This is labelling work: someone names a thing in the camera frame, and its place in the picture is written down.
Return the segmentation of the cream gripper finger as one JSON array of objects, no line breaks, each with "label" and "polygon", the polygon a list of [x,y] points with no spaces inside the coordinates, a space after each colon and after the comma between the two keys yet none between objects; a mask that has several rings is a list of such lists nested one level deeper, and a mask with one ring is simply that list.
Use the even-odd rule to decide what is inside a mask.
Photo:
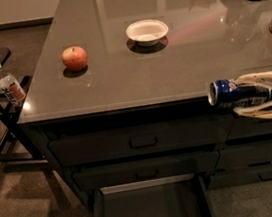
[{"label": "cream gripper finger", "polygon": [[236,85],[255,85],[272,90],[272,71],[263,73],[249,73],[235,79]]},{"label": "cream gripper finger", "polygon": [[272,101],[265,102],[258,106],[236,107],[233,111],[242,117],[272,119]]}]

